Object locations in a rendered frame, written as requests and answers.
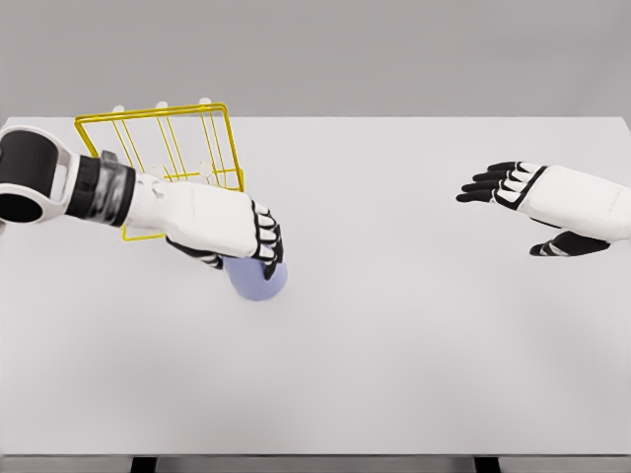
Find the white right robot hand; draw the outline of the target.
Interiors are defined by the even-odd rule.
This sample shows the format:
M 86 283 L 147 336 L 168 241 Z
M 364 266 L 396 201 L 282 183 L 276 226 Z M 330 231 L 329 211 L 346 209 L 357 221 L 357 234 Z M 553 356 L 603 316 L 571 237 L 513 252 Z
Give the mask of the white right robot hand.
M 493 203 L 527 215 L 561 234 L 534 245 L 535 257 L 576 257 L 610 248 L 612 220 L 603 205 L 615 186 L 559 166 L 527 162 L 491 165 L 456 196 L 459 203 Z

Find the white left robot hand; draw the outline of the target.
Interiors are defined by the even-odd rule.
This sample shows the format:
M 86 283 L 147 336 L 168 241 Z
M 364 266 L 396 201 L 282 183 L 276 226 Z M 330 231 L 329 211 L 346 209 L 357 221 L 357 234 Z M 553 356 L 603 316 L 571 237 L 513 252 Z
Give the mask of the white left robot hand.
M 165 229 L 167 242 L 216 269 L 225 257 L 263 264 L 268 281 L 283 262 L 281 227 L 271 211 L 247 194 L 196 183 L 169 186 L 175 213 Z

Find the lavender blue cup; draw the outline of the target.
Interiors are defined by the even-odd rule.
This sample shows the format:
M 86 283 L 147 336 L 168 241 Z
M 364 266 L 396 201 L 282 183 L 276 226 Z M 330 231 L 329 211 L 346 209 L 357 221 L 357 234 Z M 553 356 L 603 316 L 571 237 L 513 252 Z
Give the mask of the lavender blue cup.
M 285 263 L 276 266 L 269 280 L 264 278 L 264 264 L 256 259 L 224 257 L 223 265 L 234 289 L 249 301 L 261 302 L 274 298 L 285 287 L 288 279 Z

